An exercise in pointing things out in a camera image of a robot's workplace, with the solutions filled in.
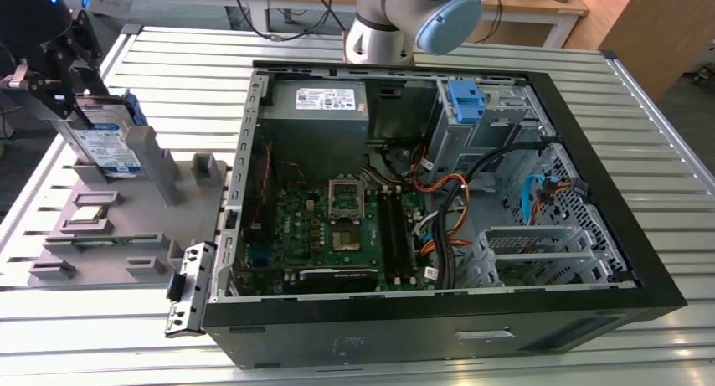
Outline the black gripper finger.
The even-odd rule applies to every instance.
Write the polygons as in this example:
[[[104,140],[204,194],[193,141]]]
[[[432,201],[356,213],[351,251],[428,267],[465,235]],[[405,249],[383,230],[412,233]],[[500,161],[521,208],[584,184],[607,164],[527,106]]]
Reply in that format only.
[[[73,85],[77,92],[89,95],[108,95],[107,86],[100,76],[103,51],[93,26],[84,9],[71,11],[72,24],[65,43],[73,52],[72,72],[79,83]]]
[[[48,121],[76,119],[71,88],[61,81],[47,79],[28,64],[20,64],[1,77],[1,91],[36,118]]]

